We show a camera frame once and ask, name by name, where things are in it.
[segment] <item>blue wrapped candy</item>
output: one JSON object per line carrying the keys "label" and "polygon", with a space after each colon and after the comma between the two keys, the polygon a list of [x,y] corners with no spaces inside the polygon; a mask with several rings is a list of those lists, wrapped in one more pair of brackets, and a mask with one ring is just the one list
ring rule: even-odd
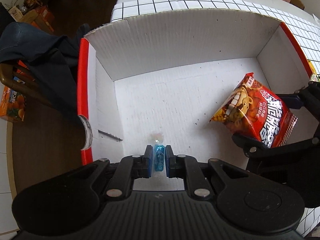
{"label": "blue wrapped candy", "polygon": [[154,168],[155,171],[163,171],[164,167],[164,146],[155,145],[153,148],[154,152]]}

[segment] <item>silver screw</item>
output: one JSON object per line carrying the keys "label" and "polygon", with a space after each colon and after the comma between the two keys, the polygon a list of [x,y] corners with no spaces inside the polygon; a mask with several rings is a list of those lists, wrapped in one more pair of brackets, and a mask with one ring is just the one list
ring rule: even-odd
{"label": "silver screw", "polygon": [[107,196],[109,197],[120,197],[122,195],[122,191],[116,188],[109,189],[107,191]]}
{"label": "silver screw", "polygon": [[250,150],[249,150],[249,152],[254,153],[256,150],[257,150],[256,147],[251,147]]}
{"label": "silver screw", "polygon": [[195,190],[195,195],[199,196],[199,197],[207,197],[210,195],[210,191],[207,190],[206,188],[198,188]]}
{"label": "silver screw", "polygon": [[312,142],[312,144],[318,144],[319,143],[319,138],[318,137],[313,137],[311,142]]}

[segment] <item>wooden floor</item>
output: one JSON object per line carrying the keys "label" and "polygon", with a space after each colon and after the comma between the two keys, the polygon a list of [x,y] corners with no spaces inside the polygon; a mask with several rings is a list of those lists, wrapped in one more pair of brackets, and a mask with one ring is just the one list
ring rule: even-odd
{"label": "wooden floor", "polygon": [[[73,37],[88,23],[108,23],[116,0],[50,0],[56,35]],[[81,165],[85,134],[62,115],[27,98],[25,120],[13,124],[12,155],[17,192]]]}

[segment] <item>cartoon character's teeth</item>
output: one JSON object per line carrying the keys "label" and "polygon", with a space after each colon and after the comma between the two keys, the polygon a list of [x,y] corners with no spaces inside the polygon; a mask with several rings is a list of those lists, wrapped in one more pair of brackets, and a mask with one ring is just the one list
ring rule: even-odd
{"label": "cartoon character's teeth", "polygon": [[236,99],[233,99],[232,101],[231,101],[231,104],[233,104],[233,105],[236,105],[238,103],[238,100],[236,100]]}

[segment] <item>cardboard box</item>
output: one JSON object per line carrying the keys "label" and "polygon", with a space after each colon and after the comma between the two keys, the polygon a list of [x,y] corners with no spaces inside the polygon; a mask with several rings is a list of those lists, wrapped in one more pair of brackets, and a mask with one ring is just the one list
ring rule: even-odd
{"label": "cardboard box", "polygon": [[[245,168],[228,129],[208,122],[249,72],[275,93],[293,93],[312,74],[287,25],[253,12],[173,10],[99,27],[81,41],[79,56],[83,164],[143,155],[150,134],[162,132],[176,155]],[[293,112],[298,122],[288,143],[311,138],[316,119],[305,109]]]}
{"label": "cardboard box", "polygon": [[10,122],[21,122],[24,119],[25,97],[9,87],[5,86],[0,104],[0,118]]}

